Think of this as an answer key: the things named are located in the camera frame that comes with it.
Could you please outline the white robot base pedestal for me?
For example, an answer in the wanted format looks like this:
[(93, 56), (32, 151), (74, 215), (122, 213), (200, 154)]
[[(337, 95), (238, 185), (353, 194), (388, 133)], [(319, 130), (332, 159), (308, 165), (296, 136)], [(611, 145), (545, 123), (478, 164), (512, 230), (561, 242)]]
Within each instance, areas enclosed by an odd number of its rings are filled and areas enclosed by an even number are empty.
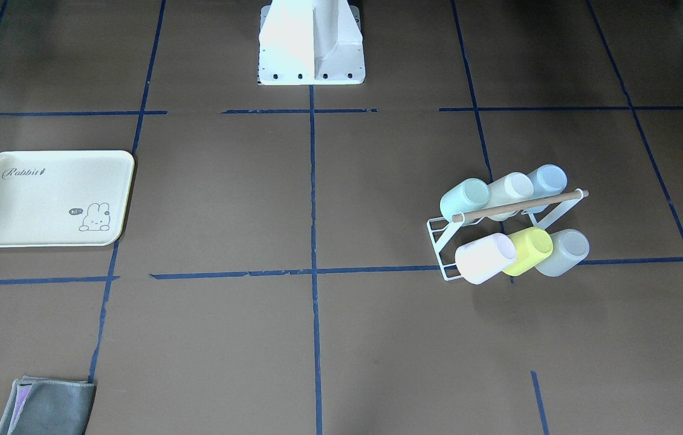
[(258, 53), (259, 85), (360, 85), (360, 2), (272, 1), (261, 8)]

